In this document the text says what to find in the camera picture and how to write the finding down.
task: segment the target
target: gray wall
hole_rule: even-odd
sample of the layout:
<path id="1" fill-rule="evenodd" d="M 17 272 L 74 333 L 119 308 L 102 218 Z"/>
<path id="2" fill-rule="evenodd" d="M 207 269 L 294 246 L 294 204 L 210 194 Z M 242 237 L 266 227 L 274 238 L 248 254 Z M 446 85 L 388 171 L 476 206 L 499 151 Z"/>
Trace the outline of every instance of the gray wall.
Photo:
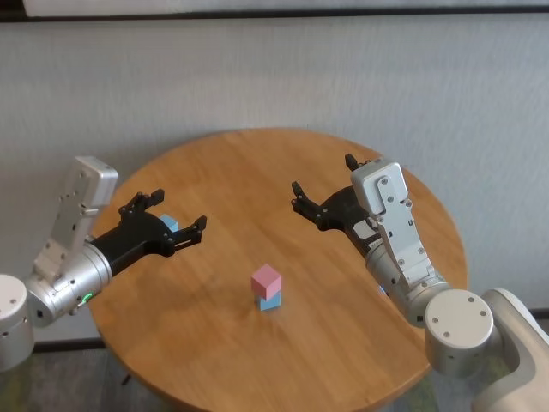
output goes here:
<path id="1" fill-rule="evenodd" d="M 423 179 L 473 291 L 549 306 L 547 39 L 546 15 L 2 25 L 0 271 L 28 273 L 74 155 L 123 179 L 189 138 L 299 126 Z"/>

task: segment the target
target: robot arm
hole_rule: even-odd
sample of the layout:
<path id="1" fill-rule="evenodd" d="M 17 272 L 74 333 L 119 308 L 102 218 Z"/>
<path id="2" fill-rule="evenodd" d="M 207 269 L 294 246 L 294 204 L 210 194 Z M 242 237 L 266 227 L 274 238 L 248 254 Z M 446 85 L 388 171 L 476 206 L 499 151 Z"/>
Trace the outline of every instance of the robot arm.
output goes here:
<path id="1" fill-rule="evenodd" d="M 499 354 L 511 373 L 480 393 L 473 411 L 546 410 L 549 336 L 528 309 L 506 290 L 480 297 L 452 289 L 438 274 L 419 239 L 398 163 L 367 162 L 354 168 L 351 181 L 381 234 L 369 247 L 366 267 L 407 321 L 425 328 L 433 368 L 467 377 L 483 357 Z"/>
<path id="2" fill-rule="evenodd" d="M 118 273 L 148 254 L 169 257 L 200 243 L 202 216 L 189 227 L 168 227 L 147 209 L 164 200 L 163 190 L 137 193 L 119 210 L 120 222 L 91 239 L 101 209 L 111 201 L 117 172 L 93 157 L 77 157 L 49 239 L 25 283 L 0 275 L 0 372 L 24 361 L 34 346 L 33 326 L 45 327 L 75 314 Z"/>

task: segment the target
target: green light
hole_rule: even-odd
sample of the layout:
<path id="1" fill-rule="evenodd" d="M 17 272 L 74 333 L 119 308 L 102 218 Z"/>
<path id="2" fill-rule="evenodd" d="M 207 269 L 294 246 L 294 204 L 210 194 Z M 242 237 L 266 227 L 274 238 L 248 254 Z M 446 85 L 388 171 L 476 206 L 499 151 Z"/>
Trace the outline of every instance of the green light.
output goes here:
<path id="1" fill-rule="evenodd" d="M 87 294 L 86 296 L 84 296 L 82 298 L 82 303 L 86 303 L 88 300 L 92 299 L 92 296 L 94 296 L 94 294 Z"/>

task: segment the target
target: floor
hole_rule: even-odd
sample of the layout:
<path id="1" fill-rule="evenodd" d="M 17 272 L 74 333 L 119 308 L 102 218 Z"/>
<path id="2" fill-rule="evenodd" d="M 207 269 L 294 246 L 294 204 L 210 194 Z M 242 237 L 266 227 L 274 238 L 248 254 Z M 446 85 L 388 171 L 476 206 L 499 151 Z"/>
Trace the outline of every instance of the floor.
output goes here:
<path id="1" fill-rule="evenodd" d="M 549 330 L 549 322 L 542 324 Z M 449 379 L 430 373 L 379 412 L 464 412 L 474 395 L 505 374 L 489 360 L 475 376 Z M 0 375 L 2 412 L 173 412 L 135 379 L 122 385 L 126 371 L 104 349 L 34 354 Z"/>

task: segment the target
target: wooden tabletop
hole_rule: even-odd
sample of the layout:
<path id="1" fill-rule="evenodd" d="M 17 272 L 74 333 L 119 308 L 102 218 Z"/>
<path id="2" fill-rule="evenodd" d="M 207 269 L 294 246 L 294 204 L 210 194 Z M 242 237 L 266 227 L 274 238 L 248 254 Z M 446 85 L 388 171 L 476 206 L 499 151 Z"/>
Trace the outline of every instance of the wooden tabletop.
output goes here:
<path id="1" fill-rule="evenodd" d="M 309 131 L 246 130 L 187 142 L 135 173 L 96 235 L 136 192 L 158 188 L 166 199 L 152 213 L 180 227 L 204 214 L 208 226 L 201 244 L 143 258 L 90 302 L 108 348 L 162 396 L 211 411 L 370 410 L 420 380 L 429 370 L 424 331 L 380 294 L 344 233 L 319 232 L 290 204 L 294 180 L 318 203 L 350 185 L 347 153 L 379 157 Z M 465 288 L 452 220 L 418 179 L 405 178 L 432 262 Z M 264 264 L 283 278 L 272 312 L 259 312 L 250 291 Z"/>

